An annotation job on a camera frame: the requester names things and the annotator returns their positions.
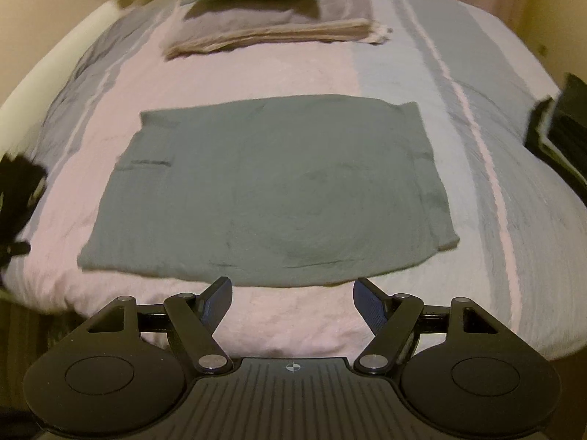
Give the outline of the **beige folded blanket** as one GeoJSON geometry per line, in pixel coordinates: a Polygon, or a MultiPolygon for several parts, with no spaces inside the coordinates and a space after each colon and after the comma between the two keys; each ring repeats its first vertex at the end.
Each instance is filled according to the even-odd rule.
{"type": "Polygon", "coordinates": [[[161,50],[163,56],[171,60],[186,55],[212,54],[257,44],[359,42],[379,45],[385,43],[391,33],[390,27],[367,19],[245,29],[187,27],[171,32],[163,40],[161,50]]]}

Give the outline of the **grey-green towel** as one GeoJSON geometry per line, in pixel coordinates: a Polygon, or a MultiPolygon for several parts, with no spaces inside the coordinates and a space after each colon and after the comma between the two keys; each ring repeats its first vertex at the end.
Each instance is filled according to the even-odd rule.
{"type": "Polygon", "coordinates": [[[298,287],[458,243],[416,103],[299,95],[145,112],[78,264],[298,287]]]}

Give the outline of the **white bed frame edge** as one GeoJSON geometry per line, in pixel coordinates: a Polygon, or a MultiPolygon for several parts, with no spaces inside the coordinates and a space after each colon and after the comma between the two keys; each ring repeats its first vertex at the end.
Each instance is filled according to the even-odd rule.
{"type": "Polygon", "coordinates": [[[123,10],[109,0],[78,23],[26,74],[1,105],[1,153],[32,150],[47,112],[76,64],[123,10]]]}

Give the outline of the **black folded clothes stack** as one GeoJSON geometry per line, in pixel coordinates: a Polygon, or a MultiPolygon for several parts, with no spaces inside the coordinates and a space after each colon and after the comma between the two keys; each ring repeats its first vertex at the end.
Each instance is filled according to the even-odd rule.
{"type": "Polygon", "coordinates": [[[566,74],[558,98],[529,115],[524,146],[549,165],[586,202],[586,82],[566,74]]]}

